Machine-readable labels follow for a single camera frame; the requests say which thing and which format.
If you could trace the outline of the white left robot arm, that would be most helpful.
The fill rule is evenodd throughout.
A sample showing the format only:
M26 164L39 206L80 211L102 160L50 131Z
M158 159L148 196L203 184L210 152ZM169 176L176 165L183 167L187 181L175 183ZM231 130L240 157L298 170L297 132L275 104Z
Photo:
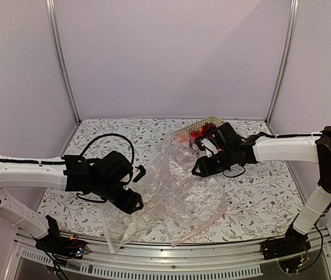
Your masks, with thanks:
M51 218L40 216L25 204L14 199L6 188L36 187L94 194L112 203L126 214L143 208L139 193L128 188L131 181L138 181L145 173L133 177L133 166L127 158L112 151L99 159L86 159L82 155L65 155L51 159L11 158L0 155L0 218L12 226L20 227L53 253L61 253L65 239L59 235L58 225Z

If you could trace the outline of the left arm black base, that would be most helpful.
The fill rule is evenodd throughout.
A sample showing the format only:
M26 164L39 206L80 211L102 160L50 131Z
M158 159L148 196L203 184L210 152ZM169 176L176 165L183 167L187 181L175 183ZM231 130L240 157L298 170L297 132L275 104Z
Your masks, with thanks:
M77 234L63 237L57 221L49 215L45 218L48 222L47 235L39 239L34 238L37 249L66 259L82 259L85 254L90 252L87 243L80 240Z

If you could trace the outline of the clear white-dotted zip bag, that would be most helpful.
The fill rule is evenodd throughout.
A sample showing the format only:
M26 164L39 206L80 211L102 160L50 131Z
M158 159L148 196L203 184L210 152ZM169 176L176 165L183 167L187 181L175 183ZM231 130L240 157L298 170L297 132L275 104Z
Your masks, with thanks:
M191 173L199 155L188 140L175 135L166 137L146 176L146 192L173 247L207 229L228 210L218 180Z

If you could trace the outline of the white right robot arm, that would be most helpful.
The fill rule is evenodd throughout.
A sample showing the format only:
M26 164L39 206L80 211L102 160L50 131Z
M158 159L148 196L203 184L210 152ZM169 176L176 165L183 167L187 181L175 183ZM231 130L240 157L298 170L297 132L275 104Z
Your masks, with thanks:
M285 254L293 254L307 234L331 205L331 126L303 134L270 135L259 132L242 137L229 124L217 127L200 142L206 155L198 158L192 174L206 178L233 166L245 167L262 162L294 162L314 165L319 178L305 206L294 219L287 237L280 242Z

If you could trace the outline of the clear pink-zipper zip bag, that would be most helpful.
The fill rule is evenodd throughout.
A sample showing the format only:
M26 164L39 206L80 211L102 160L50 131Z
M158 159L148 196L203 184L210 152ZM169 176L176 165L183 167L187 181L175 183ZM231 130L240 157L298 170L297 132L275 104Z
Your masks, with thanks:
M152 231L157 222L152 206L152 202L146 201L142 209L132 214L124 213L112 204L103 206L101 218L110 253L117 253L123 245Z

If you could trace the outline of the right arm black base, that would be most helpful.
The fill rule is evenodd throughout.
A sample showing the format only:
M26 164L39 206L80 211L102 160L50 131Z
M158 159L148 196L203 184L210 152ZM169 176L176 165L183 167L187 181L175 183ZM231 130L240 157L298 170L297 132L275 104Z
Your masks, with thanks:
M279 268L286 274L298 273L310 259L311 244L308 235L289 228L284 237L270 237L261 242L260 252L265 260L278 261Z

